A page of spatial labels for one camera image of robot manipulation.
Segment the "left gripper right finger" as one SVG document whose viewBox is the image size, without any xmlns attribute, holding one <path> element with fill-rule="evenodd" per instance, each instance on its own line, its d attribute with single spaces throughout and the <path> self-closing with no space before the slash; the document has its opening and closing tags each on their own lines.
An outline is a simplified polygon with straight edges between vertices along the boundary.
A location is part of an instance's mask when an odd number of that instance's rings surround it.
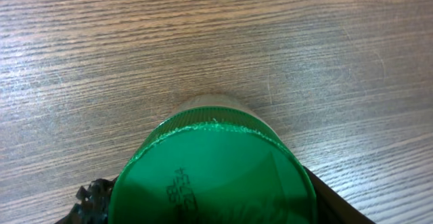
<svg viewBox="0 0 433 224">
<path fill-rule="evenodd" d="M 309 169 L 304 167 L 317 197 L 317 222 L 319 224 L 375 224 L 360 213 Z"/>
</svg>

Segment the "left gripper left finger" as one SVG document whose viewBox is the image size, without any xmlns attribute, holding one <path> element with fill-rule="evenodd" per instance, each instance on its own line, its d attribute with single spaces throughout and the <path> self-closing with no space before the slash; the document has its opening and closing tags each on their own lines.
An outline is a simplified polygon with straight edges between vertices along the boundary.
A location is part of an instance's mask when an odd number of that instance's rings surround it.
<svg viewBox="0 0 433 224">
<path fill-rule="evenodd" d="M 87 187 L 80 186 L 78 202 L 55 224 L 108 224 L 109 205 L 117 178 L 96 179 Z"/>
</svg>

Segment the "green lid jar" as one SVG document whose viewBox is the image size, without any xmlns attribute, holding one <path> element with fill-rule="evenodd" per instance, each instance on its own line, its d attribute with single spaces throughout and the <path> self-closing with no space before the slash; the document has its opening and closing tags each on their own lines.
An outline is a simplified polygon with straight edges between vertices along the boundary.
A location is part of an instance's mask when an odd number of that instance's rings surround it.
<svg viewBox="0 0 433 224">
<path fill-rule="evenodd" d="M 159 124 L 119 175 L 110 223 L 316 223 L 312 183 L 276 132 L 225 95 Z"/>
</svg>

